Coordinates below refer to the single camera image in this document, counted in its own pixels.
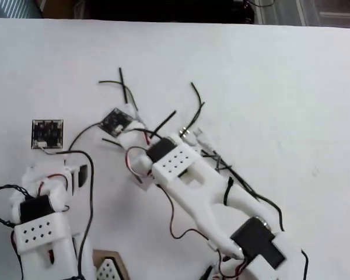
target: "red wire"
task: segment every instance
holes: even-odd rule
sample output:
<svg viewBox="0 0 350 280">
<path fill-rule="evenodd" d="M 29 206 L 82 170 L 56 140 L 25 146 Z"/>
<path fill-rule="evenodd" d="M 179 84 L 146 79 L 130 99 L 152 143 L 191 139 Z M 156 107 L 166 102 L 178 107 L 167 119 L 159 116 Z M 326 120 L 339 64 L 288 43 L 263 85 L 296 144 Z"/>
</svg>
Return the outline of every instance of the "red wire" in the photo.
<svg viewBox="0 0 350 280">
<path fill-rule="evenodd" d="M 61 177 L 63 177 L 65 179 L 65 181 L 66 181 L 65 188 L 66 188 L 66 190 L 68 190 L 68 188 L 69 188 L 68 179 L 67 179 L 67 177 L 65 175 L 63 175 L 61 173 L 55 173 L 55 174 L 51 174 L 51 175 L 47 176 L 47 178 L 50 179 L 50 178 L 57 177 L 57 176 L 61 176 Z M 37 189 L 37 196 L 40 195 L 41 188 L 43 187 L 43 185 L 44 185 L 44 182 L 41 182 L 39 188 Z"/>
<path fill-rule="evenodd" d="M 144 137 L 145 137 L 145 142 L 146 142 L 146 144 L 149 146 L 151 143 L 151 140 L 149 139 L 149 137 L 148 137 L 148 134 L 146 133 L 146 132 L 144 132 Z"/>
</svg>

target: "white table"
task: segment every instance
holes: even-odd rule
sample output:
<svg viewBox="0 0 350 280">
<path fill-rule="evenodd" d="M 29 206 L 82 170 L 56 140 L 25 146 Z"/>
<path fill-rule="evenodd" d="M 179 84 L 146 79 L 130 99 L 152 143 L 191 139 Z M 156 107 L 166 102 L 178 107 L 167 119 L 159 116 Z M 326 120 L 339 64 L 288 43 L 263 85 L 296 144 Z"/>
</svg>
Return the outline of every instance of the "white table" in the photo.
<svg viewBox="0 0 350 280">
<path fill-rule="evenodd" d="M 0 19 L 0 186 L 19 184 L 34 154 L 45 157 L 30 150 L 32 119 L 63 118 L 68 146 L 122 104 L 118 86 L 97 85 L 117 80 L 119 66 L 151 127 L 178 110 L 164 135 L 193 116 L 194 81 L 206 102 L 198 126 L 282 207 L 310 257 L 308 279 L 350 280 L 350 30 Z M 91 129 L 75 146 L 96 165 L 93 247 L 119 251 L 132 279 L 198 279 L 211 250 L 193 234 L 170 237 L 168 201 L 127 179 L 122 152 L 103 135 Z M 87 191 L 72 205 L 77 230 L 88 218 Z M 242 222 L 235 211 L 216 212 L 228 233 Z M 0 215 L 9 215 L 5 195 Z M 176 232 L 193 225 L 178 207 L 175 216 Z M 19 278 L 0 225 L 0 279 Z"/>
</svg>

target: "wire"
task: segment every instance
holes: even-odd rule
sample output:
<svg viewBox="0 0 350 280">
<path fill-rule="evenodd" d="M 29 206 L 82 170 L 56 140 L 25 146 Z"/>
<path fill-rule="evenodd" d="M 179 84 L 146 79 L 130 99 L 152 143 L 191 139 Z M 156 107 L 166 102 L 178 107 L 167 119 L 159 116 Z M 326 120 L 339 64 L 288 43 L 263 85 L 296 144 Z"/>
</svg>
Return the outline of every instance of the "wire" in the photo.
<svg viewBox="0 0 350 280">
<path fill-rule="evenodd" d="M 91 166 L 91 178 L 90 178 L 90 188 L 89 188 L 89 209 L 90 209 L 90 215 L 89 215 L 89 220 L 88 220 L 88 224 L 86 227 L 86 230 L 84 232 L 84 236 L 82 239 L 82 242 L 80 244 L 80 249 L 79 249 L 79 255 L 78 255 L 78 277 L 81 279 L 84 279 L 84 276 L 82 275 L 82 256 L 83 256 L 83 248 L 84 248 L 84 244 L 86 243 L 86 239 L 87 239 L 87 235 L 89 233 L 89 229 L 91 227 L 92 224 L 92 220 L 93 220 L 93 182 L 94 182 L 94 177 L 95 177 L 95 167 L 93 165 L 93 160 L 90 157 L 90 155 L 88 153 L 86 153 L 83 150 L 66 150 L 63 152 L 56 152 L 56 153 L 49 153 L 46 150 L 44 150 L 43 148 L 41 149 L 44 153 L 46 153 L 47 155 L 65 155 L 65 154 L 69 154 L 69 153 L 81 153 L 83 155 L 85 155 L 90 163 Z"/>
<path fill-rule="evenodd" d="M 19 262 L 19 267 L 21 269 L 21 280 L 23 280 L 23 267 L 22 267 L 22 260 L 21 260 L 21 257 L 20 255 L 18 254 L 18 251 L 17 251 L 17 244 L 16 242 L 14 241 L 14 230 L 11 232 L 10 234 L 10 242 L 12 243 L 12 246 L 13 246 L 13 249 L 14 249 L 14 252 L 16 253 L 16 256 L 17 256 L 17 259 L 18 259 L 18 262 Z"/>
<path fill-rule="evenodd" d="M 305 253 L 305 251 L 301 250 L 301 253 L 304 255 L 305 264 L 304 264 L 304 272 L 303 272 L 303 280 L 307 279 L 307 270 L 309 269 L 309 256 Z"/>
<path fill-rule="evenodd" d="M 174 203 L 172 201 L 172 199 L 170 198 L 169 194 L 165 191 L 165 189 L 160 185 L 160 184 L 156 184 L 157 187 L 159 187 L 164 194 L 166 195 L 167 199 L 170 201 L 170 205 L 171 205 L 171 218 L 170 218 L 170 234 L 173 237 L 173 239 L 181 239 L 184 237 L 184 235 L 186 235 L 188 232 L 195 232 L 198 233 L 199 235 L 201 235 L 204 239 L 209 240 L 204 234 L 202 234 L 199 230 L 197 229 L 187 229 L 185 232 L 183 232 L 181 235 L 179 236 L 175 236 L 174 232 L 173 232 L 173 222 L 174 222 L 174 214 L 175 214 L 175 207 L 174 207 Z"/>
<path fill-rule="evenodd" d="M 130 129 L 130 130 L 126 130 L 126 131 L 123 131 L 122 133 L 128 133 L 130 131 L 141 131 L 141 132 L 146 132 L 146 133 L 150 133 L 150 134 L 153 134 L 154 136 L 157 136 L 159 139 L 162 139 L 163 137 L 160 136 L 158 133 L 154 132 L 154 131 L 151 131 L 151 130 L 148 130 L 148 129 L 145 129 L 145 128 L 133 128 L 133 129 Z"/>
<path fill-rule="evenodd" d="M 145 143 L 149 146 L 151 139 L 148 137 L 148 133 L 144 132 Z"/>
<path fill-rule="evenodd" d="M 122 73 L 122 68 L 119 67 L 119 76 L 121 78 L 121 85 L 123 89 L 123 96 L 124 96 L 124 103 L 128 103 L 128 96 L 126 92 L 126 87 L 124 86 L 124 79 L 123 79 L 123 73 Z"/>
<path fill-rule="evenodd" d="M 10 189 L 10 188 L 16 191 L 19 191 L 24 195 L 25 198 L 33 198 L 25 188 L 19 187 L 18 185 L 3 185 L 2 187 L 0 187 L 0 191 L 5 189 Z M 14 228 L 16 226 L 16 224 L 12 223 L 10 220 L 3 220 L 1 218 L 0 218 L 0 223 L 10 228 Z"/>
<path fill-rule="evenodd" d="M 125 84 L 123 84 L 122 82 L 119 82 L 117 80 L 115 80 L 115 81 L 114 80 L 101 80 L 101 81 L 99 81 L 99 83 L 116 83 L 117 85 L 121 85 L 125 90 L 128 91 L 129 96 L 131 97 L 132 103 L 133 103 L 136 111 L 139 111 L 139 108 L 136 105 L 136 101 L 135 101 L 134 95 L 132 94 L 132 91 L 130 90 L 130 88 L 128 86 L 126 86 Z"/>
<path fill-rule="evenodd" d="M 247 265 L 247 261 L 244 260 L 241 264 L 236 266 L 236 268 L 234 269 L 234 273 L 237 275 L 236 280 L 239 280 L 239 276 L 241 275 L 241 273 L 246 268 L 246 265 Z"/>
<path fill-rule="evenodd" d="M 247 0 L 246 2 L 249 3 L 250 5 L 253 5 L 253 6 L 258 7 L 258 8 L 267 8 L 267 7 L 271 7 L 271 6 L 275 5 L 276 0 L 272 0 L 272 2 L 270 4 L 266 4 L 266 5 L 258 5 L 254 2 L 249 1 L 249 0 Z"/>
<path fill-rule="evenodd" d="M 135 177 L 140 177 L 140 178 L 145 178 L 148 175 L 142 175 L 140 173 L 137 173 L 135 170 L 132 169 L 131 164 L 130 164 L 130 157 L 128 156 L 128 153 L 130 152 L 130 150 L 132 149 L 141 149 L 144 150 L 146 152 L 146 149 L 144 149 L 143 147 L 140 146 L 131 146 L 126 150 L 126 154 L 125 154 L 125 162 L 126 162 L 126 166 L 128 168 L 128 170 L 135 176 Z"/>
<path fill-rule="evenodd" d="M 231 188 L 232 188 L 232 186 L 233 186 L 233 183 L 234 183 L 233 178 L 232 178 L 232 177 L 229 177 L 229 179 L 228 179 L 228 184 L 227 184 L 227 189 L 226 189 L 226 191 L 225 191 L 225 193 L 224 193 L 224 197 L 223 197 L 223 204 L 224 204 L 225 206 L 227 206 L 228 194 L 229 194 L 229 191 L 231 190 Z"/>
<path fill-rule="evenodd" d="M 243 271 L 238 271 L 236 272 L 234 275 L 225 275 L 223 272 L 222 272 L 222 254 L 219 250 L 216 251 L 218 253 L 218 256 L 219 256 L 219 264 L 218 264 L 218 270 L 219 270 L 219 273 L 221 274 L 221 276 L 225 279 L 233 279 L 233 278 L 236 278 L 236 277 L 239 277 L 240 274 L 243 272 Z"/>
<path fill-rule="evenodd" d="M 67 177 L 66 177 L 65 175 L 63 175 L 63 174 L 61 174 L 61 173 L 56 173 L 56 174 L 52 174 L 52 175 L 47 176 L 47 178 L 48 178 L 48 179 L 51 179 L 51 178 L 57 177 L 57 176 L 63 177 L 63 178 L 65 179 L 65 181 L 66 181 L 65 188 L 66 188 L 66 191 L 68 191 L 68 188 L 69 188 L 69 181 L 68 181 L 68 179 L 67 179 Z M 42 181 L 42 182 L 40 183 L 40 186 L 39 186 L 38 190 L 37 190 L 37 196 L 40 196 L 40 192 L 41 192 L 41 189 L 42 189 L 43 185 L 44 185 L 44 182 Z"/>
<path fill-rule="evenodd" d="M 176 114 L 176 110 L 174 110 L 167 118 L 165 118 L 154 130 L 154 133 L 157 133 L 166 123 L 169 122 L 169 120 L 171 120 L 171 118 Z"/>
<path fill-rule="evenodd" d="M 114 144 L 114 145 L 117 145 L 118 147 L 123 148 L 121 144 L 119 144 L 119 143 L 117 143 L 117 142 L 114 142 L 114 141 L 112 141 L 112 140 L 109 140 L 109 139 L 106 139 L 106 138 L 102 138 L 101 140 L 102 140 L 102 141 L 105 141 L 105 142 L 108 142 L 108 143 L 111 143 L 111 144 Z"/>
<path fill-rule="evenodd" d="M 199 117 L 200 114 L 201 114 L 201 109 L 202 109 L 202 107 L 205 105 L 205 102 L 202 102 L 202 100 L 201 100 L 201 95 L 199 94 L 199 92 L 198 92 L 198 90 L 197 90 L 197 88 L 195 87 L 195 85 L 194 85 L 193 82 L 191 82 L 191 86 L 192 86 L 192 88 L 194 89 L 194 92 L 196 93 L 197 98 L 198 98 L 198 110 L 197 110 L 196 113 L 194 114 L 194 116 L 193 116 L 192 120 L 190 121 L 190 123 L 189 123 L 189 124 L 183 129 L 183 131 L 180 133 L 180 137 L 182 137 L 182 136 L 186 133 L 186 131 L 189 130 L 189 129 L 192 127 L 192 125 L 195 124 L 195 122 L 198 120 L 198 117 Z"/>
<path fill-rule="evenodd" d="M 221 165 L 220 163 L 221 163 L 221 160 L 222 160 L 222 157 L 221 156 L 218 156 L 218 160 L 216 161 L 216 168 L 215 168 L 215 170 L 218 172 L 218 173 L 220 173 L 221 171 L 220 171 L 220 168 L 219 168 L 219 166 Z"/>
<path fill-rule="evenodd" d="M 76 140 L 78 140 L 79 137 L 81 137 L 82 134 L 83 134 L 84 132 L 86 132 L 87 130 L 89 130 L 90 128 L 92 128 L 92 127 L 94 127 L 94 126 L 96 126 L 96 125 L 99 125 L 100 123 L 101 123 L 100 121 L 99 121 L 99 122 L 96 122 L 96 123 L 91 124 L 90 126 L 86 127 L 85 129 L 83 129 L 83 130 L 74 138 L 74 140 L 71 142 L 68 151 L 71 151 L 71 149 L 72 149 L 72 147 L 74 146 Z"/>
</svg>

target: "black wire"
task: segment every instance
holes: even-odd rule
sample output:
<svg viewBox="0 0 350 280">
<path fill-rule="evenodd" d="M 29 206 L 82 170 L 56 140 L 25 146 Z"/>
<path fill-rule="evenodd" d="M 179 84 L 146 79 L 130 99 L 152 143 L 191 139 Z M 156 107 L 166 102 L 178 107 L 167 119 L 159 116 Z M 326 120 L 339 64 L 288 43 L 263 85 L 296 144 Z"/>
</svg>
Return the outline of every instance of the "black wire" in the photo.
<svg viewBox="0 0 350 280">
<path fill-rule="evenodd" d="M 5 189 L 10 189 L 10 188 L 12 188 L 16 191 L 19 191 L 26 198 L 33 198 L 25 188 L 19 187 L 18 185 L 3 185 L 2 187 L 0 187 L 0 191 L 5 190 Z M 10 228 L 14 228 L 16 226 L 16 224 L 12 223 L 10 220 L 3 220 L 1 218 L 0 218 L 0 223 L 2 223 L 4 226 L 10 227 Z"/>
<path fill-rule="evenodd" d="M 131 96 L 131 100 L 132 100 L 132 103 L 133 103 L 133 105 L 134 105 L 136 111 L 139 111 L 139 108 L 138 108 L 138 106 L 136 105 L 136 101 L 135 101 L 135 99 L 134 99 L 134 96 L 132 95 L 132 91 L 130 90 L 130 88 L 129 88 L 128 86 L 122 85 L 122 83 L 119 82 L 119 81 L 117 81 L 117 80 L 115 80 L 115 81 L 114 81 L 114 80 L 101 80 L 101 81 L 99 81 L 99 83 L 116 83 L 116 84 L 118 84 L 118 85 L 124 86 L 124 88 L 127 89 L 129 95 Z"/>
<path fill-rule="evenodd" d="M 23 266 L 22 266 L 22 260 L 20 255 L 18 254 L 18 250 L 17 250 L 17 244 L 14 241 L 14 230 L 12 231 L 12 233 L 10 234 L 10 242 L 12 243 L 12 247 L 14 252 L 16 253 L 17 259 L 18 259 L 18 263 L 19 263 L 19 267 L 21 269 L 21 280 L 23 280 L 24 276 L 23 276 Z"/>
<path fill-rule="evenodd" d="M 119 144 L 119 143 L 117 143 L 117 142 L 114 142 L 114 141 L 112 141 L 112 140 L 109 140 L 109 139 L 106 139 L 106 138 L 102 138 L 101 140 L 102 140 L 102 141 L 105 141 L 105 142 L 109 142 L 109 143 L 114 144 L 114 145 L 117 145 L 118 147 L 121 147 L 121 148 L 122 148 L 122 145 L 121 145 L 121 144 Z"/>
<path fill-rule="evenodd" d="M 43 150 L 46 154 L 48 155 L 64 155 L 64 154 L 69 154 L 69 153 L 81 153 L 83 155 L 85 155 L 91 165 L 91 178 L 90 178 L 90 189 L 89 189 L 89 209 L 90 209 L 90 215 L 89 215 L 89 220 L 88 220 L 88 224 L 84 233 L 84 237 L 82 239 L 82 242 L 80 244 L 80 249 L 79 249 L 79 255 L 78 255 L 78 277 L 77 279 L 84 279 L 83 275 L 82 275 L 82 255 L 83 255 L 83 248 L 84 248 L 84 244 L 86 242 L 87 239 L 87 235 L 89 232 L 89 229 L 91 227 L 92 224 L 92 220 L 93 220 L 93 181 L 94 181 L 94 177 L 95 177 L 95 167 L 93 165 L 93 160 L 90 157 L 90 155 L 88 153 L 86 153 L 83 150 L 66 150 L 63 152 L 57 152 L 57 153 L 47 153 L 45 150 Z"/>
<path fill-rule="evenodd" d="M 166 195 L 167 199 L 170 201 L 170 205 L 171 205 L 171 218 L 170 218 L 170 234 L 172 236 L 173 239 L 181 239 L 183 238 L 188 232 L 195 232 L 198 233 L 199 235 L 201 235 L 204 239 L 209 240 L 206 235 L 204 235 L 203 233 L 201 233 L 199 230 L 197 229 L 187 229 L 185 232 L 183 232 L 181 235 L 179 236 L 175 236 L 174 232 L 173 232 L 173 222 L 174 222 L 174 215 L 175 215 L 175 207 L 174 207 L 174 203 L 172 201 L 172 199 L 170 198 L 169 194 L 165 191 L 165 189 L 160 185 L 160 184 L 156 184 L 157 187 L 159 187 L 164 194 Z"/>
<path fill-rule="evenodd" d="M 301 253 L 304 255 L 305 264 L 304 264 L 304 273 L 303 280 L 307 279 L 307 270 L 309 269 L 309 256 L 305 253 L 305 251 L 301 250 Z"/>
<path fill-rule="evenodd" d="M 224 193 L 224 197 L 223 197 L 223 204 L 227 206 L 227 199 L 228 199 L 228 194 L 229 194 L 229 191 L 231 190 L 232 186 L 233 186 L 233 178 L 232 177 L 229 177 L 228 179 L 228 184 L 227 184 L 227 189 Z"/>
<path fill-rule="evenodd" d="M 83 134 L 84 132 L 86 132 L 87 130 L 89 130 L 90 128 L 92 128 L 92 127 L 94 127 L 94 126 L 96 126 L 96 125 L 99 125 L 100 123 L 101 123 L 100 121 L 99 121 L 99 122 L 96 122 L 96 123 L 91 124 L 90 126 L 86 127 L 85 129 L 83 129 L 83 130 L 74 138 L 74 140 L 71 142 L 68 151 L 71 151 L 71 149 L 72 149 L 72 147 L 74 146 L 76 140 L 78 140 L 79 137 L 81 137 L 82 134 Z"/>
<path fill-rule="evenodd" d="M 187 130 L 189 130 L 192 125 L 195 124 L 195 122 L 198 120 L 198 117 L 200 116 L 201 114 L 201 109 L 202 107 L 205 105 L 205 102 L 202 102 L 201 100 L 201 95 L 199 94 L 197 88 L 195 87 L 195 85 L 193 84 L 193 82 L 191 82 L 191 86 L 192 88 L 194 89 L 194 92 L 196 93 L 197 95 L 197 99 L 198 99 L 198 110 L 196 111 L 196 113 L 194 114 L 192 120 L 190 121 L 190 123 L 185 127 L 185 129 L 180 133 L 180 136 L 182 137 Z"/>
<path fill-rule="evenodd" d="M 258 7 L 258 8 L 267 8 L 267 7 L 271 7 L 271 6 L 275 5 L 276 0 L 272 0 L 272 2 L 270 4 L 266 4 L 266 5 L 258 5 L 254 2 L 249 1 L 249 0 L 247 0 L 246 2 L 248 2 L 250 5 L 253 5 L 253 6 Z"/>
<path fill-rule="evenodd" d="M 150 133 L 150 134 L 153 134 L 154 136 L 157 136 L 159 139 L 162 139 L 163 137 L 160 136 L 158 133 L 154 132 L 154 131 L 151 131 L 151 130 L 148 130 L 148 129 L 145 129 L 145 128 L 133 128 L 133 129 L 130 129 L 126 132 L 130 132 L 130 131 L 141 131 L 141 132 L 146 132 L 146 133 Z"/>
<path fill-rule="evenodd" d="M 157 133 L 169 120 L 171 120 L 171 118 L 176 114 L 176 110 L 174 110 L 167 118 L 164 119 L 164 121 L 162 121 L 154 130 L 154 133 Z"/>
<path fill-rule="evenodd" d="M 119 77 L 121 78 L 121 84 L 122 84 L 122 89 L 123 89 L 123 96 L 124 96 L 124 103 L 128 103 L 128 96 L 126 92 L 126 87 L 124 86 L 124 79 L 123 79 L 123 73 L 122 73 L 122 68 L 119 67 Z"/>
</svg>

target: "small circuit board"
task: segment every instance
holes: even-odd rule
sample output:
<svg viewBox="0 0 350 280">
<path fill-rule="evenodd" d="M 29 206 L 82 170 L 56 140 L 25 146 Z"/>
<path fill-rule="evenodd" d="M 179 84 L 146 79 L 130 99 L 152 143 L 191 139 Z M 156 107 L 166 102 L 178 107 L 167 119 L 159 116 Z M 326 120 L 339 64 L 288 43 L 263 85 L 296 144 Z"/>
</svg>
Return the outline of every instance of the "small circuit board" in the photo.
<svg viewBox="0 0 350 280">
<path fill-rule="evenodd" d="M 63 141 L 63 120 L 33 120 L 32 149 L 62 149 Z"/>
<path fill-rule="evenodd" d="M 122 131 L 134 121 L 130 115 L 115 108 L 99 124 L 99 127 L 114 138 L 118 137 Z"/>
</svg>

